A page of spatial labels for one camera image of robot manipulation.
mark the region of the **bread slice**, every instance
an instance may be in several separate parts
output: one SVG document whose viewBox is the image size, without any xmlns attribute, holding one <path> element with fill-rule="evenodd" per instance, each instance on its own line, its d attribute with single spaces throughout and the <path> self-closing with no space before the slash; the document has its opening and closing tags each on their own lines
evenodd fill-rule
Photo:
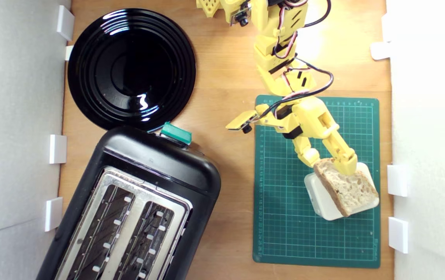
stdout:
<svg viewBox="0 0 445 280">
<path fill-rule="evenodd" d="M 325 158 L 314 164 L 314 173 L 328 191 L 336 207 L 344 217 L 370 204 L 378 204 L 379 195 L 373 181 L 360 170 L 353 175 L 343 175 L 336 170 L 333 158 Z"/>
</svg>

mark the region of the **black wire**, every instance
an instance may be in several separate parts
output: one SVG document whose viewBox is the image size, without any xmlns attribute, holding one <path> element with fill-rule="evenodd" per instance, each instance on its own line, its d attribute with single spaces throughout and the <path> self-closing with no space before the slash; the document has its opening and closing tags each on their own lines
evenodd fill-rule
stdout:
<svg viewBox="0 0 445 280">
<path fill-rule="evenodd" d="M 324 21 L 324 19 L 328 17 L 329 11 L 331 11 L 331 0 L 326 0 L 326 2 L 327 2 L 328 7 L 326 8 L 326 13 L 324 13 L 324 16 L 322 16 L 317 21 L 313 21 L 312 23 L 307 23 L 306 25 L 304 25 L 304 27 L 310 27 L 313 25 L 317 25 L 318 23 L 320 23 L 321 21 Z"/>
<path fill-rule="evenodd" d="M 324 85 L 323 87 L 321 87 L 320 89 L 317 89 L 315 91 L 311 91 L 308 93 L 303 93 L 303 94 L 297 94 L 296 96 L 292 96 L 288 99 L 282 99 L 280 101 L 277 101 L 275 103 L 273 103 L 271 106 L 269 106 L 269 108 L 267 108 L 260 116 L 259 119 L 261 119 L 262 117 L 266 116 L 269 112 L 271 112 L 271 110 L 273 110 L 274 108 L 277 108 L 281 103 L 286 103 L 286 102 L 290 102 L 290 101 L 294 101 L 297 99 L 301 99 L 304 97 L 308 97 L 308 96 L 312 96 L 318 93 L 321 93 L 325 90 L 327 90 L 327 88 L 329 88 L 331 86 L 331 84 L 333 83 L 333 73 L 331 73 L 330 71 L 326 71 L 323 69 L 319 69 L 317 67 L 315 67 L 314 65 L 310 64 L 309 62 L 306 62 L 300 58 L 297 57 L 297 54 L 295 54 L 295 59 L 300 60 L 301 62 L 304 62 L 308 67 L 311 67 L 312 69 L 315 69 L 316 71 L 320 72 L 320 73 L 324 73 L 324 74 L 328 74 L 329 75 L 329 81 L 327 82 L 326 85 Z"/>
</svg>

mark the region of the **green button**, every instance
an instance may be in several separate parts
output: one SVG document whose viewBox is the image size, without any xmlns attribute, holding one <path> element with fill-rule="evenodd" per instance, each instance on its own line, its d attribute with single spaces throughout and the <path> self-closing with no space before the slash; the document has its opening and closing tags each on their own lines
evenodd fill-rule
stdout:
<svg viewBox="0 0 445 280">
<path fill-rule="evenodd" d="M 166 122 L 164 127 L 162 127 L 161 134 L 168 137 L 174 138 L 186 145 L 191 144 L 191 133 L 180 129 L 179 127 L 173 126 L 170 122 Z"/>
</svg>

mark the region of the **white container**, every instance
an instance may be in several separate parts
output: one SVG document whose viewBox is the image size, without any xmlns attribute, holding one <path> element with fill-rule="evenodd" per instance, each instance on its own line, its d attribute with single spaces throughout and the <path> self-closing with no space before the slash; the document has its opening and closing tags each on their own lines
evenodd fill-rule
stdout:
<svg viewBox="0 0 445 280">
<path fill-rule="evenodd" d="M 357 170 L 364 173 L 364 175 L 366 175 L 366 177 L 370 180 L 371 184 L 373 184 L 373 178 L 371 177 L 370 169 L 366 164 L 357 163 Z M 325 187 L 322 185 L 321 180 L 315 175 L 315 173 L 308 174 L 304 178 L 304 183 L 306 185 L 307 193 L 311 198 L 311 203 L 313 204 L 313 208 L 316 214 L 328 221 L 343 218 L 342 214 L 337 209 L 335 202 L 333 202 L 333 199 L 331 198 Z M 374 207 L 377 207 L 378 204 L 379 199 L 377 198 L 371 204 L 354 209 L 352 214 L 372 209 Z"/>
</svg>

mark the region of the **white wall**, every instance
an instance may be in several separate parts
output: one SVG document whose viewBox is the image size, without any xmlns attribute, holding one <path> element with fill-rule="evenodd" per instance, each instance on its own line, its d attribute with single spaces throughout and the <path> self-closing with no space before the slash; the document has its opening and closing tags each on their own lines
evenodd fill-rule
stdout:
<svg viewBox="0 0 445 280">
<path fill-rule="evenodd" d="M 393 19 L 393 164 L 409 168 L 409 196 L 394 216 L 409 222 L 409 253 L 396 280 L 445 279 L 445 2 L 387 0 Z"/>
<path fill-rule="evenodd" d="M 0 0 L 0 279 L 36 275 L 53 232 L 45 201 L 58 192 L 48 164 L 62 130 L 66 41 L 56 29 L 70 0 Z"/>
</svg>

